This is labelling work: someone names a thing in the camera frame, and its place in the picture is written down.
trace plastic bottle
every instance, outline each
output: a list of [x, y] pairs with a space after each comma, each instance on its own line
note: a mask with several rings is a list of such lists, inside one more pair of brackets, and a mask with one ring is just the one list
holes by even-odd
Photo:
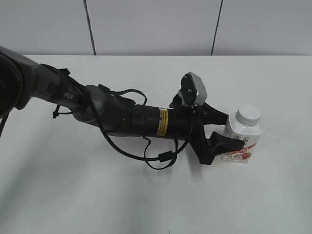
[[260, 111], [252, 105], [243, 105], [236, 113], [229, 114], [224, 128], [224, 135], [243, 140], [245, 146], [240, 151], [222, 154], [221, 160], [223, 162], [248, 162], [262, 134], [259, 123], [260, 116]]

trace gray wall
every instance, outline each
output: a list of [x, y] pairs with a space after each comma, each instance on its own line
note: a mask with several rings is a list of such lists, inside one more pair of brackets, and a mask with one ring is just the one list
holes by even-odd
[[[221, 0], [86, 0], [97, 55], [210, 55]], [[213, 55], [312, 55], [312, 1], [224, 0]], [[0, 45], [92, 55], [83, 0], [0, 0]]]

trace warning label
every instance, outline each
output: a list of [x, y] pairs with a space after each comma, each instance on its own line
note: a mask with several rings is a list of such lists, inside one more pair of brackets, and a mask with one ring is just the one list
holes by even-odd
[[168, 128], [168, 110], [165, 108], [160, 108], [160, 120], [158, 126], [158, 136], [165, 136]]

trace black connector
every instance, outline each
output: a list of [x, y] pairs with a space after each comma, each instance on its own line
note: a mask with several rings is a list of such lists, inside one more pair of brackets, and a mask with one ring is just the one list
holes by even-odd
[[158, 158], [160, 162], [169, 161], [174, 158], [174, 153], [172, 153], [172, 151], [164, 152], [162, 154], [159, 154]]

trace table surface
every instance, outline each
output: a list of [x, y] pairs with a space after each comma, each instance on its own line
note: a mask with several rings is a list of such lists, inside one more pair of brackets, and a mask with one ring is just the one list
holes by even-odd
[[[312, 57], [29, 56], [68, 68], [82, 84], [136, 88], [168, 107], [193, 71], [207, 102], [253, 104], [262, 139], [249, 164], [200, 165], [191, 147], [154, 171], [115, 152], [100, 131], [33, 98], [13, 110], [0, 141], [0, 233], [183, 234], [312, 232]], [[140, 103], [143, 98], [128, 95]], [[216, 126], [206, 126], [206, 137]], [[146, 141], [114, 137], [141, 155]], [[149, 156], [173, 149], [153, 139]]]

